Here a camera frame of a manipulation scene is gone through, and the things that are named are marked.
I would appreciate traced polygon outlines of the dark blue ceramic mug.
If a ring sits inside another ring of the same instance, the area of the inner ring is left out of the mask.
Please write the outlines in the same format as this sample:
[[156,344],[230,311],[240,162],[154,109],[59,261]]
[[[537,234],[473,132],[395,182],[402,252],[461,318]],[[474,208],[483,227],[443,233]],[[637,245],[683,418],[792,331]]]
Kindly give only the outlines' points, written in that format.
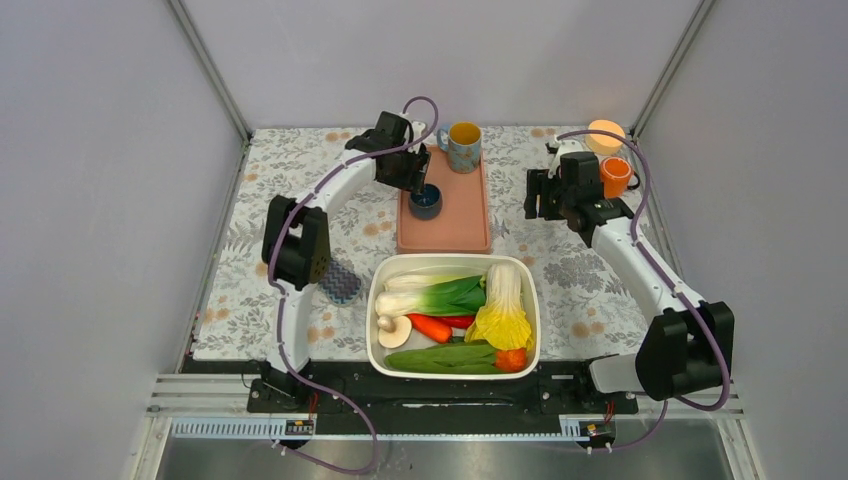
[[420,192],[409,195],[408,210],[418,220],[435,219],[441,213],[442,206],[441,190],[434,184],[427,183]]

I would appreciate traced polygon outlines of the light blue butterfly mug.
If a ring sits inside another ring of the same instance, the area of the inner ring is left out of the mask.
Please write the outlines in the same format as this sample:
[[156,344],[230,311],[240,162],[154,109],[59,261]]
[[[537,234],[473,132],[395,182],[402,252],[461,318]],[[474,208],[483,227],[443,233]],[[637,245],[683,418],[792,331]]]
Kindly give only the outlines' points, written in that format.
[[441,126],[436,134],[438,147],[446,154],[448,167],[458,174],[470,174],[481,163],[482,131],[471,122]]

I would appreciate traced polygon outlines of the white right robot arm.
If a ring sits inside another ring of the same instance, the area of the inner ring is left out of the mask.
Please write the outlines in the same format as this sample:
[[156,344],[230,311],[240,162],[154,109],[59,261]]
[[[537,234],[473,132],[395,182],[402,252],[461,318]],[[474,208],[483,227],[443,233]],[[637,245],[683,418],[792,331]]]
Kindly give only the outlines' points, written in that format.
[[606,198],[601,162],[591,152],[562,154],[556,167],[526,173],[528,219],[563,221],[612,268],[648,325],[634,354],[587,361],[589,375],[573,386],[575,402],[597,412],[617,392],[679,400],[713,387],[721,408],[730,395],[735,317],[724,302],[707,302],[687,286],[642,235],[636,211]]

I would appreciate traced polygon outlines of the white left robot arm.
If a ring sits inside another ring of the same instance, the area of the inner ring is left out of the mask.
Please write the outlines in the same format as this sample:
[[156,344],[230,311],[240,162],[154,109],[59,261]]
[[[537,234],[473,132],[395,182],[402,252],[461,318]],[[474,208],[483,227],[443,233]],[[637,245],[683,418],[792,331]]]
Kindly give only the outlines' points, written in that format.
[[269,202],[261,256],[267,281],[281,299],[268,361],[286,373],[271,392],[285,410],[301,409],[310,397],[308,381],[294,373],[310,360],[307,330],[312,297],[331,263],[331,217],[371,183],[421,192],[430,161],[424,142],[436,125],[413,120],[405,111],[384,111],[374,127],[347,141],[332,168],[313,185]]

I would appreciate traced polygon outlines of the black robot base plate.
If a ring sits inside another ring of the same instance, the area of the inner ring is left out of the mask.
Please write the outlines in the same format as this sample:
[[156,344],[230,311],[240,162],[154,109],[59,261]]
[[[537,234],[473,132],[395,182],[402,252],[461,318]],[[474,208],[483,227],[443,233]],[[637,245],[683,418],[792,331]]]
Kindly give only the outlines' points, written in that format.
[[389,377],[367,362],[317,361],[305,382],[268,363],[250,386],[253,414],[304,414],[320,435],[367,433],[362,409],[383,435],[543,435],[560,417],[601,420],[638,411],[624,393],[602,394],[578,361],[543,361],[514,380],[420,380]]

